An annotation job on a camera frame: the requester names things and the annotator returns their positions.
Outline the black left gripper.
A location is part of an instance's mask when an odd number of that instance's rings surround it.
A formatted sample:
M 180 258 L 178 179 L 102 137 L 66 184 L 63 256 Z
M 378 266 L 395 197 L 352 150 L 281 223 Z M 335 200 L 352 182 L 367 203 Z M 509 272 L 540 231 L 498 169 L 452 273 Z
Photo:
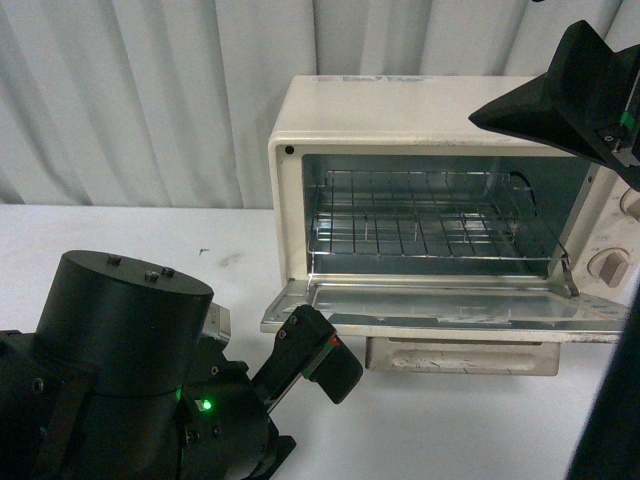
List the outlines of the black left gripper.
M 179 477 L 272 478 L 296 442 L 279 433 L 267 410 L 272 411 L 301 377 L 319 385 L 339 404 L 362 375 L 360 361 L 320 311 L 309 305 L 297 307 L 276 333 L 271 355 L 251 380 L 256 393 L 240 374 L 183 387 Z

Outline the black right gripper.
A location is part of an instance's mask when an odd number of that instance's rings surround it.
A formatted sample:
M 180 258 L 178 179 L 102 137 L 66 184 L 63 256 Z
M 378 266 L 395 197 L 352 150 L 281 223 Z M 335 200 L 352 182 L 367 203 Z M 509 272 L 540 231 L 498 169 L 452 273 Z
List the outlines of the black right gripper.
M 469 116 L 477 127 L 553 146 L 613 170 L 639 190 L 639 46 L 612 50 L 580 20 L 546 73 Z

